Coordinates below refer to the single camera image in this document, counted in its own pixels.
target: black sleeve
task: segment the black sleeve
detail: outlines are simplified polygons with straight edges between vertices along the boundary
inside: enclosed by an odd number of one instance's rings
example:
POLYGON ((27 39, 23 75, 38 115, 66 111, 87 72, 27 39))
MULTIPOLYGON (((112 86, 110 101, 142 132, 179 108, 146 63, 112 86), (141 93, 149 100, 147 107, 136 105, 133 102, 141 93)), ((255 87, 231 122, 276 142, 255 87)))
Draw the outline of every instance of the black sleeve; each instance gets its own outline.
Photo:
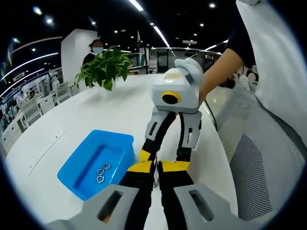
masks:
POLYGON ((234 28, 226 48, 235 51, 242 58, 246 67, 251 68, 256 64, 253 47, 237 7, 234 15, 234 28))
POLYGON ((89 53, 88 55, 85 56, 82 65, 86 64, 86 63, 90 63, 95 59, 95 55, 89 53))

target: black cable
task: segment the black cable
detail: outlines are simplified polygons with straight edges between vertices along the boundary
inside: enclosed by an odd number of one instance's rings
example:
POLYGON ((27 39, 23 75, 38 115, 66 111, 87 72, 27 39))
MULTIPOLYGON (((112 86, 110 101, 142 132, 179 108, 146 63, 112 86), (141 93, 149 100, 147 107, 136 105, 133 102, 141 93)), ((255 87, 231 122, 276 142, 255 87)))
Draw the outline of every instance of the black cable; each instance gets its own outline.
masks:
POLYGON ((216 119, 215 119, 215 117, 214 117, 214 115, 213 115, 213 113, 212 113, 212 110, 211 110, 210 106, 208 105, 208 103, 207 103, 206 99, 205 99, 205 103, 206 103, 206 105, 207 105, 208 109, 210 110, 210 113, 212 114, 212 117, 213 117, 213 120, 214 120, 214 126, 215 126, 215 129, 216 129, 216 131, 217 131, 217 123, 216 123, 216 119))

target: potted plant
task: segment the potted plant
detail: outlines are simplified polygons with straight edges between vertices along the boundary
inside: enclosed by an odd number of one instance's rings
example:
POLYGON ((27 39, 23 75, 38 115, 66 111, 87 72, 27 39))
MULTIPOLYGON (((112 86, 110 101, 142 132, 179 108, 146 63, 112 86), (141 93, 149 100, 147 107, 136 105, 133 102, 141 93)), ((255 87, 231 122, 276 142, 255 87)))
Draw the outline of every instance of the potted plant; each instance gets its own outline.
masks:
POLYGON ((116 46, 112 46, 81 67, 81 72, 75 77, 75 86, 79 88, 79 82, 84 80, 85 85, 90 88, 96 84, 112 91, 116 77, 121 76, 126 81, 130 65, 128 54, 123 54, 116 46))

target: gray chair back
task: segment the gray chair back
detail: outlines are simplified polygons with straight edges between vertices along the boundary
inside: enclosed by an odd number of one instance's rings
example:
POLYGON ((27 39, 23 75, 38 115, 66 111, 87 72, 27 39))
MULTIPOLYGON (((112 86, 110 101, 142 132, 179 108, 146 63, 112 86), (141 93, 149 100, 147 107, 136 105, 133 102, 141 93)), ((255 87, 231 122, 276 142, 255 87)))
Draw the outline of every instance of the gray chair back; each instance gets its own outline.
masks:
POLYGON ((21 107, 21 110, 24 114, 26 125, 28 127, 42 116, 42 113, 38 108, 36 98, 32 98, 31 100, 27 101, 21 107))
POLYGON ((216 121, 236 187, 239 217, 269 221, 291 195, 305 166, 302 139, 254 94, 239 87, 232 90, 216 121))
POLYGON ((68 90, 68 82, 64 82, 63 84, 56 86, 56 97, 58 104, 62 103, 63 101, 71 97, 68 90))

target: black ceiling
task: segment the black ceiling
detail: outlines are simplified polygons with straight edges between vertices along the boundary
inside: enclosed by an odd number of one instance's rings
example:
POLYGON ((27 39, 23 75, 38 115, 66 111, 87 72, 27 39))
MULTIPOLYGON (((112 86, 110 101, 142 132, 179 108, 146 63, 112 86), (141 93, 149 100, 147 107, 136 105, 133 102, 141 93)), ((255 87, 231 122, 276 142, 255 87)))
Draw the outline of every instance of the black ceiling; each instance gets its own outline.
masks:
MULTIPOLYGON (((11 63, 9 52, 33 41, 67 36, 75 28, 97 30, 108 46, 120 45, 122 50, 134 51, 139 31, 143 45, 165 47, 164 42, 150 23, 154 23, 164 34, 171 47, 187 47, 182 40, 198 41, 191 48, 205 49, 226 40, 232 29, 232 14, 235 0, 137 0, 144 8, 140 12, 128 0, 40 0, 18 1, 6 9, 7 31, 4 35, 7 43, 1 46, 2 75, 16 66, 46 54, 60 52, 61 39, 36 43, 14 52, 11 63), (38 6, 42 15, 33 12, 38 6), (54 24, 46 23, 46 17, 54 24), (15 37, 20 44, 12 41, 15 37)), ((220 51, 223 46, 213 51, 220 51)), ((8 81, 17 74, 44 68, 44 63, 60 66, 60 55, 37 60, 14 71, 0 82, 0 93, 9 87, 8 81)))

